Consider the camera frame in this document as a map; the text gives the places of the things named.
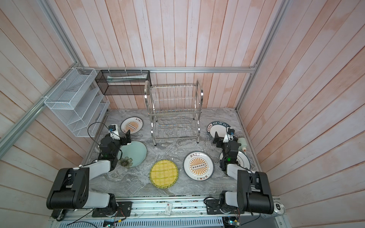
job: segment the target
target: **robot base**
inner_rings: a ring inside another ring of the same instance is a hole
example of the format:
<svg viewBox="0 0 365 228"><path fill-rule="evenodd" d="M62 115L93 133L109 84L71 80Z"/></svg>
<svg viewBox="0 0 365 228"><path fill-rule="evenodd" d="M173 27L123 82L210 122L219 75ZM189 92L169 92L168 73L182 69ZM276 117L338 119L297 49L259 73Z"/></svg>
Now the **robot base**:
<svg viewBox="0 0 365 228"><path fill-rule="evenodd" d="M106 208L95 208L92 217L129 217L131 215L131 208L132 208L132 202L119 202L117 203L115 201L114 194L109 194L110 200L109 204Z"/></svg>
<svg viewBox="0 0 365 228"><path fill-rule="evenodd" d="M234 214L234 213L238 214L237 208L235 208L232 211L228 212L225 211L223 208L219 206L219 200L211 199L211 200L205 200L205 202L208 205L210 205L210 206L207 205L207 214L209 215Z"/></svg>

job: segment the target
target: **stainless steel dish rack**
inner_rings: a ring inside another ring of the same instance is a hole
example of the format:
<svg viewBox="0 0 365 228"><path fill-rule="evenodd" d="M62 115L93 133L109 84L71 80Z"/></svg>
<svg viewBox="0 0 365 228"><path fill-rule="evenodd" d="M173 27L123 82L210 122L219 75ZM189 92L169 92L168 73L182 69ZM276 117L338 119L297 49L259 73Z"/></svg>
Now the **stainless steel dish rack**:
<svg viewBox="0 0 365 228"><path fill-rule="evenodd" d="M199 143L203 89L198 81L159 86L146 81L145 101L154 145L165 139L196 139Z"/></svg>

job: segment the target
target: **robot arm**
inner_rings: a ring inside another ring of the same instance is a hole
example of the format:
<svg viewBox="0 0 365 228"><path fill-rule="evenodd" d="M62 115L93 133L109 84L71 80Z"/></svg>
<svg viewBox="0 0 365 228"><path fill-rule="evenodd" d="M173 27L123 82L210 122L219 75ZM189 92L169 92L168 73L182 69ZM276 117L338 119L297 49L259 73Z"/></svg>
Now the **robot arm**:
<svg viewBox="0 0 365 228"><path fill-rule="evenodd" d="M237 180L237 192L224 192L226 205L238 207L240 211L273 213L274 202L266 173L228 164L227 174Z"/></svg>
<svg viewBox="0 0 365 228"><path fill-rule="evenodd" d="M115 169L122 156L120 147L131 143L130 131L120 137L117 125L100 141L100 154L93 163L75 168L60 169L48 195L48 209L100 208L106 216L113 216L117 203L113 194L89 191L89 180Z"/></svg>
<svg viewBox="0 0 365 228"><path fill-rule="evenodd" d="M227 128L224 138L216 133L213 141L222 148L223 158L219 161L219 167L237 180L237 192L222 191L220 194L220 208L224 210L235 206L240 211L272 214L274 202L268 177L264 172L252 172L239 166L237 155L240 144L237 140L234 129Z"/></svg>

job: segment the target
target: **round bamboo mat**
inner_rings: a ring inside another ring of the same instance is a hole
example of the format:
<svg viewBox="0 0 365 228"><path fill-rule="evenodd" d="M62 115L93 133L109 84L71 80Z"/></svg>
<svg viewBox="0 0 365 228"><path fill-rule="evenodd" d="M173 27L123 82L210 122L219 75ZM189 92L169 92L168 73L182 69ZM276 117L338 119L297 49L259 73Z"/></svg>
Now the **round bamboo mat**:
<svg viewBox="0 0 365 228"><path fill-rule="evenodd" d="M156 162L150 171L150 180L152 184L160 189L166 189L173 186L179 172L175 163L170 160L160 160Z"/></svg>

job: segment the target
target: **ceramic plate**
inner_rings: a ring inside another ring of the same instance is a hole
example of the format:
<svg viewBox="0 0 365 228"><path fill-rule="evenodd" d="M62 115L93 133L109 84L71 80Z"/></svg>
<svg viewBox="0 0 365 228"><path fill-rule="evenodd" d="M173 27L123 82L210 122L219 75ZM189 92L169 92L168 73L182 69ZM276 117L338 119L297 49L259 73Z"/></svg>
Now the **ceramic plate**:
<svg viewBox="0 0 365 228"><path fill-rule="evenodd" d="M219 155L219 160L222 160L222 158L223 158L223 153ZM246 154L242 153L241 151L238 151L237 160L239 165L242 166L243 168L247 169L251 168L249 159L247 158Z"/></svg>
<svg viewBox="0 0 365 228"><path fill-rule="evenodd" d="M138 117L129 117L125 119L121 125L120 129L123 133L127 133L128 130L131 130L131 135L137 133L142 129L143 121Z"/></svg>
<svg viewBox="0 0 365 228"><path fill-rule="evenodd" d="M132 141L131 144L120 147L122 157L119 164L123 167L131 168L143 162L147 154L146 146L139 141Z"/></svg>
<svg viewBox="0 0 365 228"><path fill-rule="evenodd" d="M219 137L224 137L227 134L227 127L231 126L222 121L213 121L208 125L207 132L212 139L214 139L215 132L218 133Z"/></svg>
<svg viewBox="0 0 365 228"><path fill-rule="evenodd" d="M214 164L207 154L194 151L185 157L184 171L188 177L196 181L205 181L212 176Z"/></svg>

